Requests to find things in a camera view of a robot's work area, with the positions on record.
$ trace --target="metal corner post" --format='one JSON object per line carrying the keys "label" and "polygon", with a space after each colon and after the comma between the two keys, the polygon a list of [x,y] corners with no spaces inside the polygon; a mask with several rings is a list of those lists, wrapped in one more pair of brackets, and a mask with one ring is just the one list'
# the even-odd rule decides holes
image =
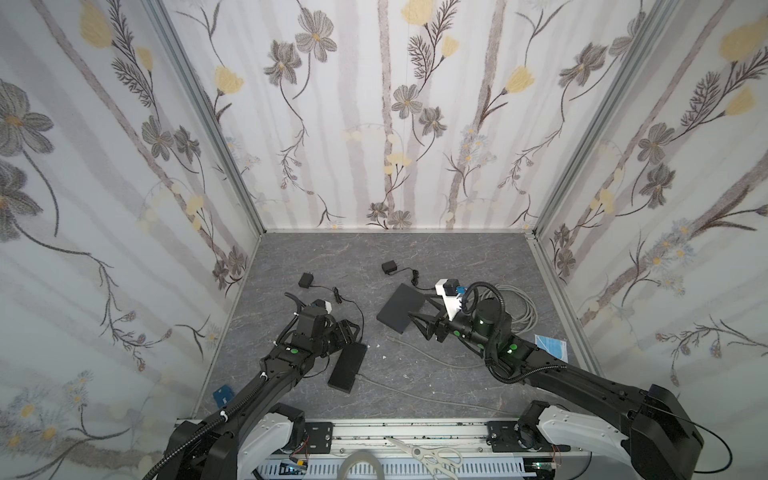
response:
{"label": "metal corner post", "polygon": [[203,126],[205,127],[208,138],[210,138],[214,144],[214,149],[221,159],[222,167],[232,184],[232,188],[235,190],[240,205],[242,205],[243,209],[246,211],[251,227],[259,236],[266,233],[266,228],[259,217],[256,207],[251,201],[250,193],[248,192],[245,182],[243,182],[243,178],[237,170],[237,162],[232,158],[230,149],[227,148],[227,142],[224,140],[224,135],[219,127],[219,122],[216,120],[214,113],[211,110],[210,103],[205,95],[205,90],[202,85],[200,85],[200,82],[192,69],[192,65],[184,51],[178,33],[176,33],[176,29],[168,16],[168,11],[165,9],[162,0],[141,0],[141,3],[149,15],[152,27],[165,47],[165,51],[181,80],[184,90],[187,92],[187,97],[189,98],[192,107],[197,112],[200,121],[202,121]]}
{"label": "metal corner post", "polygon": [[537,237],[541,236],[541,233],[547,230],[550,226],[549,224],[554,220],[555,213],[573,186],[576,177],[581,171],[581,167],[586,163],[589,154],[594,149],[594,145],[608,126],[611,116],[613,116],[624,100],[624,96],[632,85],[632,81],[653,51],[656,40],[661,37],[662,31],[679,2],[680,0],[657,0],[654,3],[627,54],[627,58],[621,63],[616,78],[611,82],[611,86],[608,88],[603,101],[587,126],[584,136],[574,149],[571,159],[558,180],[552,195],[541,210],[539,220],[534,229]]}

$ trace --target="flower center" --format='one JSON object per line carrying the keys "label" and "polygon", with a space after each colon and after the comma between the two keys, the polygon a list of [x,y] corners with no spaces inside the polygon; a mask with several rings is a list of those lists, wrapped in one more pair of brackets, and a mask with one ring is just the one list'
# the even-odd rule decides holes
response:
{"label": "flower center", "polygon": [[43,440],[50,440],[56,436],[56,428],[48,427],[43,431]]}
{"label": "flower center", "polygon": [[14,117],[13,115],[5,117],[5,123],[13,125],[14,127],[21,127],[23,125],[21,119],[19,119],[19,117]]}

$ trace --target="white scissors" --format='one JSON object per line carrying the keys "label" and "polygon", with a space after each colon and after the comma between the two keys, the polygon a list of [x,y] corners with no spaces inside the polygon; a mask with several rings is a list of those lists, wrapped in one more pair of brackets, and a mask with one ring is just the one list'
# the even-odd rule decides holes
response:
{"label": "white scissors", "polygon": [[[437,480],[437,474],[442,473],[447,475],[453,480],[458,480],[458,477],[445,465],[452,466],[458,469],[462,466],[462,454],[450,447],[441,447],[439,449],[423,449],[417,445],[408,445],[407,443],[400,442],[398,439],[392,437],[385,437],[386,440],[393,443],[396,447],[403,450],[405,453],[411,455],[416,460],[420,461],[429,472],[432,477]],[[444,455],[450,455],[451,457],[458,457],[458,463],[454,462],[450,458]]]}

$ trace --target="gray floor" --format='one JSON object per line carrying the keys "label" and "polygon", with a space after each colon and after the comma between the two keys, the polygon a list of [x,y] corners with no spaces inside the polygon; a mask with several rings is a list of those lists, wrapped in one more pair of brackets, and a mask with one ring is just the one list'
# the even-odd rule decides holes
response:
{"label": "gray floor", "polygon": [[[448,338],[444,343],[426,342],[415,326],[400,336],[376,320],[382,305],[409,273],[387,276],[381,263],[395,260],[421,274],[420,286],[431,286],[441,278],[458,278],[462,285],[476,280],[511,283],[534,300],[539,314],[534,333],[565,339],[544,280],[525,237],[519,233],[268,233],[261,242],[256,262],[247,279],[216,365],[206,386],[200,415],[212,412],[216,404],[211,393],[223,384],[237,392],[259,372],[259,359],[270,351],[272,341],[290,321],[293,302],[283,296],[289,291],[306,303],[323,298],[333,300],[327,290],[298,287],[302,272],[311,272],[314,283],[337,286],[343,296],[355,300],[366,317],[364,341],[369,350],[360,372],[377,382],[421,396],[453,402],[489,406],[518,415],[533,399],[563,402],[557,396],[530,386],[508,386],[496,382],[480,368],[455,370],[444,367],[386,336],[416,345],[433,356],[456,365],[479,363],[461,343]],[[521,313],[523,303],[507,298],[508,311]],[[351,303],[333,305],[337,319],[360,321]],[[568,357],[574,361],[571,346]],[[423,402],[356,381],[350,395],[327,386],[338,354],[328,370],[303,380],[281,400],[306,412],[307,418],[445,418],[503,416],[462,406]],[[315,371],[326,360],[316,362]]]}

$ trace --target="floral wallpaper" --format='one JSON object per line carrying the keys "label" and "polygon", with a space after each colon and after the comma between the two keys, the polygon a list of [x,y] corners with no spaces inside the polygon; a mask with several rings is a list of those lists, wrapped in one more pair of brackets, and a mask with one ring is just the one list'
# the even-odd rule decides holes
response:
{"label": "floral wallpaper", "polygon": [[268,228],[532,228],[653,2],[164,0]]}
{"label": "floral wallpaper", "polygon": [[768,8],[681,2],[539,237],[606,376],[679,395],[720,478],[768,466],[767,129]]}
{"label": "floral wallpaper", "polygon": [[140,478],[257,238],[138,3],[0,6],[0,463]]}

